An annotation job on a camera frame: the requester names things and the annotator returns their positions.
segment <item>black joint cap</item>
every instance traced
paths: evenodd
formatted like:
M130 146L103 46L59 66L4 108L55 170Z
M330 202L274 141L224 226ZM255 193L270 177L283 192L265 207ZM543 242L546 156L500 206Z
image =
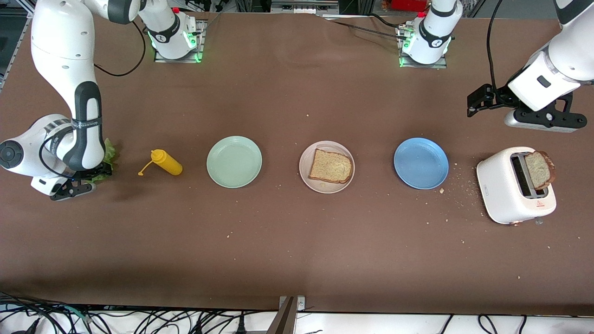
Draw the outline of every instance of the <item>black joint cap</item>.
M0 143L0 165L6 169L15 168L23 161L23 147L14 140Z

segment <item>toaster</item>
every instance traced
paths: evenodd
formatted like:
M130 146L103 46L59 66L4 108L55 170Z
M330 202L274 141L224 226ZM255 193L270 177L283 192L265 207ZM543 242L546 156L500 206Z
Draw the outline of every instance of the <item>toaster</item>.
M476 176L489 217L511 224L546 216L557 206L552 185L535 190L525 156L530 147L511 147L479 162Z

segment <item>yellow bottle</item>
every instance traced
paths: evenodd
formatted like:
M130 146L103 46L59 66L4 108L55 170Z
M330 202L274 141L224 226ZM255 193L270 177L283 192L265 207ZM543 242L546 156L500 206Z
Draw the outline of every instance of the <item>yellow bottle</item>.
M140 176L144 175L143 171L153 162L171 175L179 175L184 170L182 165L164 150L152 150L150 152L150 159L151 161L144 166L142 171L138 172Z

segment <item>brown table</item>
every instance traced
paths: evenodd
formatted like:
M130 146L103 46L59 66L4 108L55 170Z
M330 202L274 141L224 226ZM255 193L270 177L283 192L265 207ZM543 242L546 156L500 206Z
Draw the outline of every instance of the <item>brown table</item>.
M594 314L594 125L557 134L506 127L502 110L466 118L466 95L489 79L487 24L463 19L437 71L399 68L394 40L313 15L223 14L202 64L154 64L149 52L126 77L97 72L115 174L54 203L1 172L1 289L86 304L275 308L279 295L299 294L317 311ZM98 64L123 72L137 62L132 26L97 19L96 31ZM498 82L557 32L554 21L497 20ZM575 92L574 111L592 105L590 87ZM2 138L68 115L28 43L0 110ZM206 171L212 145L231 135L264 156L258 178L236 190ZM396 176L394 150L414 136L446 151L443 194ZM298 175L318 140L355 156L341 193L317 194ZM542 226L486 216L473 167L511 146L557 164L558 207ZM156 148L183 164L181 176L154 166L136 175Z

